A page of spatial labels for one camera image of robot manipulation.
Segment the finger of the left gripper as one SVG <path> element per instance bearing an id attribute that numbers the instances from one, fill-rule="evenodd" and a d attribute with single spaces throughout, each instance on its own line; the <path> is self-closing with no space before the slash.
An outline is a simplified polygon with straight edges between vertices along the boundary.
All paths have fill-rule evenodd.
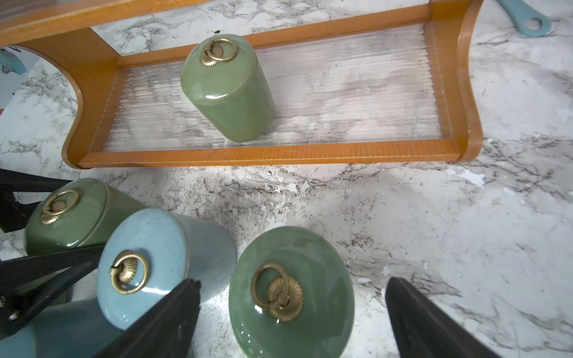
<path id="1" fill-rule="evenodd" d="M 1 262 L 1 338 L 16 334 L 98 267 L 104 245 Z"/>
<path id="2" fill-rule="evenodd" d="M 1 169 L 1 230 L 10 233 L 25 228 L 31 214 L 40 204 L 19 203 L 15 192 L 54 192 L 68 183 L 70 180 Z"/>

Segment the green canister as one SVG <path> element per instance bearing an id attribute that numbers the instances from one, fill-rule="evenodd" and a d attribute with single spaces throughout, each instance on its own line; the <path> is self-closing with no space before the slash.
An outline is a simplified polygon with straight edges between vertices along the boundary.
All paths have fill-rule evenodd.
<path id="1" fill-rule="evenodd" d="M 261 234 L 238 259 L 228 309 L 246 357 L 341 357 L 355 294 L 334 247 L 305 228 Z"/>
<path id="2" fill-rule="evenodd" d="M 51 193 L 31 214 L 25 251 L 39 256 L 104 244 L 125 219 L 145 208 L 99 180 L 73 181 Z"/>
<path id="3" fill-rule="evenodd" d="M 181 88 L 224 137 L 237 143 L 261 137 L 275 117 L 271 89 L 255 50 L 235 34 L 198 44 L 184 62 Z"/>

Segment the wooden three-tier shelf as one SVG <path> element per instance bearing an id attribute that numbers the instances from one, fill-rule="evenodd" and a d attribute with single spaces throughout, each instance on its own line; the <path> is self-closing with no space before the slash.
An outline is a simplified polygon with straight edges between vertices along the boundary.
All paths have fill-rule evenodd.
<path id="1" fill-rule="evenodd" d="M 3 1 L 1 44 L 49 61 L 72 85 L 62 149 L 76 169 L 472 161 L 483 131 L 469 78 L 480 1 L 426 4 L 249 34 L 275 100 L 236 143 L 186 98 L 198 45 L 122 56 L 96 25 L 184 1 Z"/>

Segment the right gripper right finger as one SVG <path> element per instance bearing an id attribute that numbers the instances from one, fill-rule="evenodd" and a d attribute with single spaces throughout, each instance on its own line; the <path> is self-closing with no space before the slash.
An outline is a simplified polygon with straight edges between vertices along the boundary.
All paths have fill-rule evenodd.
<path id="1" fill-rule="evenodd" d="M 392 277 L 386 306 L 401 357 L 497 357 L 402 277 Z"/>

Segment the blue canister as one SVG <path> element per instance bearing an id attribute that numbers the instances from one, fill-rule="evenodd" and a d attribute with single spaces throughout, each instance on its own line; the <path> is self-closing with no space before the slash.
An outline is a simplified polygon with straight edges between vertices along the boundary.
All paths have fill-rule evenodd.
<path id="1" fill-rule="evenodd" d="M 204 219 L 147 208 L 125 219 L 98 263 L 97 300 L 104 317 L 128 329 L 185 279 L 201 284 L 205 303 L 230 283 L 237 262 L 231 234 Z"/>
<path id="2" fill-rule="evenodd" d="M 2 357 L 92 357 L 122 334 L 93 298 L 47 307 L 11 337 Z"/>

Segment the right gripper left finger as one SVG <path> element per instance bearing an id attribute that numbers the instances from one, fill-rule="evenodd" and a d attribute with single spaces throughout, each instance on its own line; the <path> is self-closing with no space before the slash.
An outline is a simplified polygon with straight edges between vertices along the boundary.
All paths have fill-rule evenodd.
<path id="1" fill-rule="evenodd" d="M 97 357 L 186 357 L 200 312 L 201 282 L 185 279 Z"/>

